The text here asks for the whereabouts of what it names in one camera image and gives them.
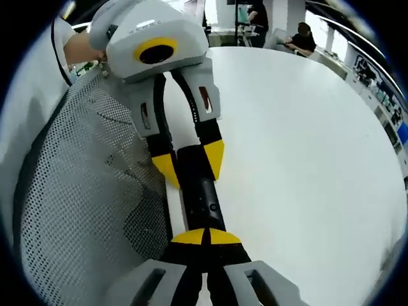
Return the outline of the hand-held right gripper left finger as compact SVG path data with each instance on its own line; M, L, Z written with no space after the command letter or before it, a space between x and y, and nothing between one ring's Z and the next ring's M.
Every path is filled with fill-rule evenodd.
M159 260L149 259L115 280L109 305L196 305L202 288L205 230L176 236Z

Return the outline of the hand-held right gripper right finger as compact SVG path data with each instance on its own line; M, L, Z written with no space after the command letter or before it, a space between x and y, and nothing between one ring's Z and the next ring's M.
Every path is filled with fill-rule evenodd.
M209 234L207 288L213 305L306 305L296 284L264 261L253 261L235 235Z

